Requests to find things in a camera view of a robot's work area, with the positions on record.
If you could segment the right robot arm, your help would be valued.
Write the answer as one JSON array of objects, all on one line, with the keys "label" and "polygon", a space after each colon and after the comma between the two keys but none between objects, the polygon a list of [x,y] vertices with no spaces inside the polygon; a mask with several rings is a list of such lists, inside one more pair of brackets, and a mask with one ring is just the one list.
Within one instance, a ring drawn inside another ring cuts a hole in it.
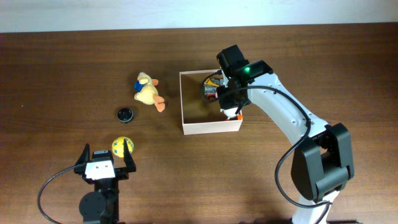
[{"label": "right robot arm", "polygon": [[[354,177],[351,136],[341,123],[330,125],[306,109],[263,60],[249,62],[237,45],[217,56],[224,85],[216,100],[223,111],[237,115],[244,106],[262,109],[292,147],[277,163],[274,178],[284,198],[297,207],[292,223],[326,223],[334,199]],[[279,171],[292,155],[291,177],[300,194],[292,200],[282,189]]]}]

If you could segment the yellow plush duck toy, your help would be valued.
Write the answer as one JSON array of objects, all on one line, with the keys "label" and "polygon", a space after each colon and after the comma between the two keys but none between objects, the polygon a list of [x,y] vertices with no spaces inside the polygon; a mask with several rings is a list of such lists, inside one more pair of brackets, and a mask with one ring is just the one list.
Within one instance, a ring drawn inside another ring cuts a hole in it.
[{"label": "yellow plush duck toy", "polygon": [[134,99],[145,105],[154,105],[156,110],[161,113],[165,109],[165,100],[156,89],[158,84],[158,79],[153,79],[145,72],[140,72],[134,83],[134,89],[137,91]]}]

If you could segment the red toy fire truck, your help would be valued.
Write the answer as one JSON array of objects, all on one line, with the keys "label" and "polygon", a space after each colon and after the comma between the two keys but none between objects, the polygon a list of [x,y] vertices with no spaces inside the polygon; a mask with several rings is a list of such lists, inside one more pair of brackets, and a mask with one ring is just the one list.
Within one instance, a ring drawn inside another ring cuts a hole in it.
[{"label": "red toy fire truck", "polygon": [[224,85],[222,78],[207,78],[204,84],[204,95],[209,101],[217,98],[217,88]]}]

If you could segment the pink cardboard box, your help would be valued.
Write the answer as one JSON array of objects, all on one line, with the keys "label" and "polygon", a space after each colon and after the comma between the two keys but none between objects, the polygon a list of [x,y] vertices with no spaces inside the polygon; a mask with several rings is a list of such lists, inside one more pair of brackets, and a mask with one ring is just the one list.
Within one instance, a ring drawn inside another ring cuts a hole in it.
[{"label": "pink cardboard box", "polygon": [[182,128],[185,135],[239,131],[243,121],[228,120],[220,105],[205,103],[200,93],[202,81],[216,70],[194,70],[179,73]]}]

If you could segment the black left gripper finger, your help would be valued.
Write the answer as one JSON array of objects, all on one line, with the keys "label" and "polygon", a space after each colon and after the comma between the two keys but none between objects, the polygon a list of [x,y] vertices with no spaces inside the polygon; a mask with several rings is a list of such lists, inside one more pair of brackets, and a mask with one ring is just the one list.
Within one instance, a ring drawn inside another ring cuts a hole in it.
[{"label": "black left gripper finger", "polygon": [[131,153],[129,152],[128,148],[128,143],[127,139],[124,139],[123,146],[124,146],[124,152],[123,152],[123,159],[124,163],[126,165],[127,172],[135,172],[136,171],[136,164],[134,162],[134,159],[131,156]]},{"label": "black left gripper finger", "polygon": [[90,160],[90,145],[88,143],[85,144],[85,147],[75,163],[76,166],[81,166],[86,164]]}]

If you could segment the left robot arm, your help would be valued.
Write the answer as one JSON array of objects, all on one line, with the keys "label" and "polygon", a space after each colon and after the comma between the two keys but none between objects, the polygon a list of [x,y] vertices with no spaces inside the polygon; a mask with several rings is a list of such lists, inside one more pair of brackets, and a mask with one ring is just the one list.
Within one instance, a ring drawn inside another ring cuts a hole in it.
[{"label": "left robot arm", "polygon": [[114,142],[113,146],[123,156],[124,167],[114,167],[112,151],[91,153],[89,144],[75,163],[74,173],[94,186],[94,191],[80,200],[83,223],[119,223],[119,182],[128,180],[129,174],[136,171],[136,164],[131,156],[134,146],[128,138]]}]

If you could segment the white duck figurine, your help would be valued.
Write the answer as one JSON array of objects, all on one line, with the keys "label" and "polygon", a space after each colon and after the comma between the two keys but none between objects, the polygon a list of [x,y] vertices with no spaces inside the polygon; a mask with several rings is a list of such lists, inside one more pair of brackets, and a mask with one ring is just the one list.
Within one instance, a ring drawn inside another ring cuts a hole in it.
[{"label": "white duck figurine", "polygon": [[230,109],[222,109],[221,108],[220,112],[226,116],[227,121],[233,120],[233,119],[242,120],[243,116],[242,116],[241,112],[238,111],[238,109],[239,109],[238,107],[233,107]]}]

